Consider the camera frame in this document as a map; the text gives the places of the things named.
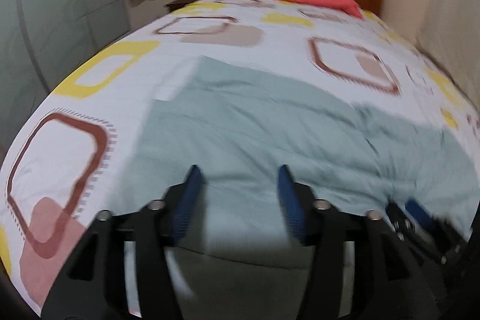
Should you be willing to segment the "light green down jacket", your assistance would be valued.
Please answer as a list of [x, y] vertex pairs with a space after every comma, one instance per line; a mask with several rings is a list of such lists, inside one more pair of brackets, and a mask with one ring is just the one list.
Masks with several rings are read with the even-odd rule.
[[282, 165], [350, 214], [413, 197], [469, 232], [478, 174], [448, 130], [211, 58], [158, 78], [149, 103], [113, 205], [137, 210], [199, 166], [207, 186], [185, 249], [247, 264], [304, 266], [308, 252], [281, 215]]

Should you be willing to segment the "patterned white bed sheet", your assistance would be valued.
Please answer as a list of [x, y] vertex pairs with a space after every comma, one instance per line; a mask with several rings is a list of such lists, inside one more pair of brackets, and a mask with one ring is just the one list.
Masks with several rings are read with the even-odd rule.
[[[99, 52], [27, 119], [1, 167], [1, 260], [35, 313], [82, 233], [113, 205], [155, 81], [211, 58], [294, 79], [352, 106], [448, 130], [479, 181], [479, 113], [424, 54], [376, 15], [278, 0], [201, 0]], [[188, 319], [292, 319], [300, 268], [234, 262], [182, 247], [168, 266]]]

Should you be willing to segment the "right side beige curtain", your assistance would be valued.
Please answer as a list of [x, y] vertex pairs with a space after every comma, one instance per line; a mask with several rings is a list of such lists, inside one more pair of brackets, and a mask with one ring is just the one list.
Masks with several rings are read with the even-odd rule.
[[430, 0], [417, 40], [465, 93], [479, 93], [479, 0]]

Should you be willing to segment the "glass sliding wardrobe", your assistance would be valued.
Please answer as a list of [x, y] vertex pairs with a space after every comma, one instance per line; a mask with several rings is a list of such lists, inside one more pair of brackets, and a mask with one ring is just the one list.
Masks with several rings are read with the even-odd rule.
[[124, 0], [1, 0], [1, 152], [66, 76], [128, 30]]

